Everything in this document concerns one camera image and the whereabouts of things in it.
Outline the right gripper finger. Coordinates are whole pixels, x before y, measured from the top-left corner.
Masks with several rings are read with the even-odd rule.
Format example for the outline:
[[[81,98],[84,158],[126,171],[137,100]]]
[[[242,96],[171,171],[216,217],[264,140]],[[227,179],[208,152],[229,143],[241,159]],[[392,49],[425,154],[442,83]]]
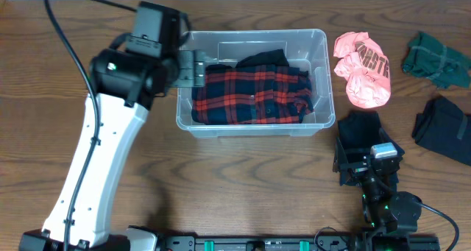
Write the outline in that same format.
[[[345,172],[348,166],[348,159],[344,147],[339,137],[336,138],[335,155],[333,159],[333,172]]]
[[[389,135],[386,133],[386,131],[382,127],[378,130],[378,135],[380,136],[380,139],[382,140],[382,142],[392,143],[394,148],[397,150],[397,154],[399,156],[404,156],[405,151],[392,138],[389,137]]]

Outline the dark navy shorts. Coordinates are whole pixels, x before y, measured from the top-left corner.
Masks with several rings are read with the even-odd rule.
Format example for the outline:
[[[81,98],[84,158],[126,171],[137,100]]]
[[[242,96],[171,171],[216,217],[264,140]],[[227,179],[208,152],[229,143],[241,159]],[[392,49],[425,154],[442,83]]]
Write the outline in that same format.
[[[349,162],[357,161],[360,156],[370,155],[372,146],[383,144],[378,135],[378,130],[381,127],[380,118],[376,112],[352,111],[346,118],[338,122],[338,137]],[[372,182],[389,193],[397,191],[397,186],[389,187],[372,172],[369,172],[367,178],[360,182],[360,186],[367,182]]]

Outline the pink printed t-shirt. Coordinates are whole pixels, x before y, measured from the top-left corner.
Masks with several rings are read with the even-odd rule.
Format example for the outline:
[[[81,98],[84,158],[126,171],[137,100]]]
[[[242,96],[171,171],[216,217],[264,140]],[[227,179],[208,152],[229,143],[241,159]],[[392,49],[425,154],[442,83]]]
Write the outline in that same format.
[[[356,107],[385,105],[392,94],[389,59],[366,32],[346,32],[337,37],[333,56],[339,61],[337,76],[346,79],[346,94]]]

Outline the dark green garment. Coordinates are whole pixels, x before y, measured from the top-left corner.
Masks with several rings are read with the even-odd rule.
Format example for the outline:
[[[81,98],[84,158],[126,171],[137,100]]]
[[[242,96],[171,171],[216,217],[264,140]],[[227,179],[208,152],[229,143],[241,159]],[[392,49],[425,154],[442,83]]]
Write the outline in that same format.
[[[429,79],[437,88],[470,87],[470,57],[424,32],[408,43],[402,71]]]

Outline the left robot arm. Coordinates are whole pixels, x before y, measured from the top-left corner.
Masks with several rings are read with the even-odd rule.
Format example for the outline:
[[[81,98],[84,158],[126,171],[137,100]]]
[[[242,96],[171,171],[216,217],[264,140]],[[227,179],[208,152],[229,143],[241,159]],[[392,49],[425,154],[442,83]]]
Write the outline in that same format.
[[[157,233],[111,230],[111,213],[130,148],[156,97],[205,84],[205,56],[186,50],[191,32],[179,10],[143,1],[130,33],[91,60],[90,93],[77,150],[49,217],[25,232],[21,250],[164,250]]]

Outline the red navy plaid shirt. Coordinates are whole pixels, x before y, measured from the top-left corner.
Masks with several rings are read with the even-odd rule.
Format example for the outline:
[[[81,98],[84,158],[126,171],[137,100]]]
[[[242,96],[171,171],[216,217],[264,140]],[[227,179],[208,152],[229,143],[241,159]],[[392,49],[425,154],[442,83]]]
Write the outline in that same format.
[[[206,125],[300,124],[314,112],[309,73],[289,66],[209,66],[191,96],[192,119]]]

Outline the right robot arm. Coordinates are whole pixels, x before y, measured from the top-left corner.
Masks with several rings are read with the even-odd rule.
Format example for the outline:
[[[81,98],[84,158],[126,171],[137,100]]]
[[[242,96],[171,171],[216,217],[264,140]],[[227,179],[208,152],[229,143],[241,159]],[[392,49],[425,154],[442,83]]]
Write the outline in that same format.
[[[419,199],[397,191],[390,182],[403,159],[385,132],[382,142],[365,148],[346,147],[336,139],[333,171],[340,174],[341,185],[355,185],[362,190],[365,222],[371,225],[349,240],[349,250],[410,250],[408,235],[417,231],[422,213]]]

